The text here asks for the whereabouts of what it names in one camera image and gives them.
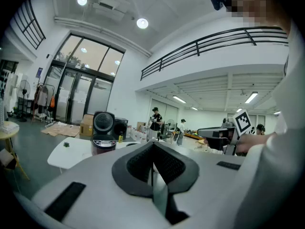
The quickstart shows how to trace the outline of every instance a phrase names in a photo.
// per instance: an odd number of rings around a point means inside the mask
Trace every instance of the yellow bottle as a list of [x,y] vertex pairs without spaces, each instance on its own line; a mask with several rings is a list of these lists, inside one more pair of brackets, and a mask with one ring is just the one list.
[[120,136],[119,136],[119,143],[122,143],[123,142],[123,132],[120,133]]

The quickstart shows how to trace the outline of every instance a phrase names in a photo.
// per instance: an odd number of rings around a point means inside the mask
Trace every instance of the cardboard box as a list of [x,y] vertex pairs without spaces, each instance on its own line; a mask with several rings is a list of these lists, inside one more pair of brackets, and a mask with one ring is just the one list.
[[81,121],[80,135],[92,136],[93,134],[93,115],[85,114]]

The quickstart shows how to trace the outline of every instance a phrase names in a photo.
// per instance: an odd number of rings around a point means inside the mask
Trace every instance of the ceiling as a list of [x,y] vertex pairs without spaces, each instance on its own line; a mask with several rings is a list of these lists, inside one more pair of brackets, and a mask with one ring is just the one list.
[[[282,73],[228,73],[175,83],[147,92],[181,104],[173,98],[173,95],[176,95],[186,101],[182,104],[186,108],[194,106],[200,110],[226,112],[236,112],[238,108],[243,108],[250,113],[273,114],[277,108],[271,93],[282,78]],[[258,92],[258,96],[249,104],[245,104],[252,92]]]
[[[130,3],[121,21],[115,21],[97,14],[88,0],[80,6],[77,0],[55,0],[56,16],[89,22],[109,29],[146,50],[150,50],[161,39],[199,17],[213,12],[210,0],[125,0]],[[139,18],[146,18],[149,26],[140,29],[136,25]]]

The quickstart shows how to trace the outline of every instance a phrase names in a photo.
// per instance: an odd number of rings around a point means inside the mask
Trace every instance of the metal railing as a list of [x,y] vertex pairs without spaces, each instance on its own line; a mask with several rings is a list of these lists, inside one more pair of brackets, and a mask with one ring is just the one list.
[[287,39],[287,34],[281,28],[269,26],[236,28],[214,33],[187,43],[151,63],[142,70],[141,80],[173,63],[195,55],[199,57],[203,52],[248,43],[254,46],[266,42],[288,44],[283,39]]
[[35,17],[31,0],[25,0],[16,11],[13,18],[25,38],[35,49],[37,49],[46,37]]

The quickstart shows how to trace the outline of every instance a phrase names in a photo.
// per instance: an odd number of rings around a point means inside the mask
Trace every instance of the fluorescent light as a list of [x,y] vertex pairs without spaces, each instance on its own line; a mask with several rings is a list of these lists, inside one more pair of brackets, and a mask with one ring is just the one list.
[[77,0],[78,4],[84,6],[87,3],[87,0]]
[[173,96],[173,98],[175,98],[175,99],[179,100],[180,102],[182,102],[182,103],[186,104],[186,102],[185,102],[185,101],[183,101],[182,99],[180,99],[180,98],[179,98],[179,97],[177,97],[177,96]]
[[138,19],[137,26],[141,29],[145,29],[148,26],[148,21],[144,18]]
[[258,95],[258,92],[251,93],[250,97],[245,102],[246,104],[250,103],[256,96]]

